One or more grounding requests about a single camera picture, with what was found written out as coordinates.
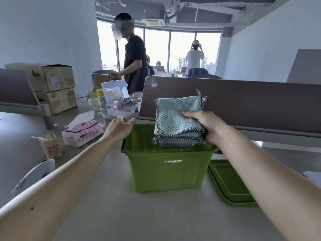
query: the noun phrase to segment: desk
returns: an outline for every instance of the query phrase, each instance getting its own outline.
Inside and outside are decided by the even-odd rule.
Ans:
[[[54,116],[60,131],[85,105]],[[42,162],[45,154],[31,136],[48,133],[40,116],[0,114],[1,206],[19,180]],[[10,149],[16,143],[20,150]],[[81,148],[66,146],[57,167],[77,155]],[[283,238],[258,207],[234,207],[222,201],[210,176],[199,189],[139,194],[133,191],[128,158],[117,145],[97,169],[82,197],[54,237],[54,241],[87,240],[238,240],[280,241]]]

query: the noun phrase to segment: ceiling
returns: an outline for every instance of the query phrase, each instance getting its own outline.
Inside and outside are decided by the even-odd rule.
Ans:
[[[165,20],[166,29],[221,30],[223,27],[245,28],[253,23],[246,18],[255,10],[268,10],[280,0],[95,0],[98,17],[113,20],[129,13],[136,25],[142,19]]]

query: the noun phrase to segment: blue dish towel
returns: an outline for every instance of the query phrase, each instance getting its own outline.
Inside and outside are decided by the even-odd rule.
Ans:
[[[165,148],[188,148],[204,140],[205,129],[198,120],[186,118],[181,111],[202,111],[208,97],[196,96],[178,99],[159,98],[156,100],[155,137],[153,144]]]

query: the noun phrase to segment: window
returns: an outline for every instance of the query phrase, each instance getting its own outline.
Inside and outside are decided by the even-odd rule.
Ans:
[[[142,28],[135,28],[134,34],[138,35],[140,38],[143,39]],[[126,44],[127,44],[127,40],[124,38],[122,38],[121,40],[118,41],[120,71],[122,71],[124,69],[125,45]]]
[[[167,72],[168,58],[168,31],[145,30],[145,46],[146,54],[150,57],[150,65],[155,66],[156,62],[160,62]]]
[[[100,54],[103,69],[117,71],[116,44],[111,24],[97,21]]]
[[[209,74],[215,74],[215,63],[219,50],[221,33],[197,33],[196,40],[202,45],[205,55],[201,67],[207,69]]]
[[[185,57],[190,51],[192,42],[194,41],[195,33],[172,32],[171,33],[171,48],[170,48],[170,72],[180,72],[182,67],[187,66]]]

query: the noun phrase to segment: white shirt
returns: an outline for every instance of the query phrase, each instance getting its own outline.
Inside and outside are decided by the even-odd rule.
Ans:
[[[187,52],[185,60],[188,61],[186,73],[190,68],[201,67],[200,60],[204,59],[204,53],[200,50],[191,50]]]

